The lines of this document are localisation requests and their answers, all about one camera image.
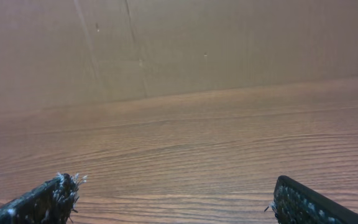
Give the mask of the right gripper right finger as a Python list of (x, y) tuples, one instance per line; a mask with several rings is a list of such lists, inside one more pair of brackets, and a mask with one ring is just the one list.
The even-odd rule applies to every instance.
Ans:
[(286, 175), (278, 177), (267, 209), (279, 224), (358, 224), (358, 213)]

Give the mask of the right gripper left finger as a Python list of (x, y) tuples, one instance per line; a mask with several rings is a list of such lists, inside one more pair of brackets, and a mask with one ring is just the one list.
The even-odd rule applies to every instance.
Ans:
[(70, 220), (79, 199), (79, 186), (87, 176), (58, 173), (29, 192), (0, 206), (0, 224), (61, 223)]

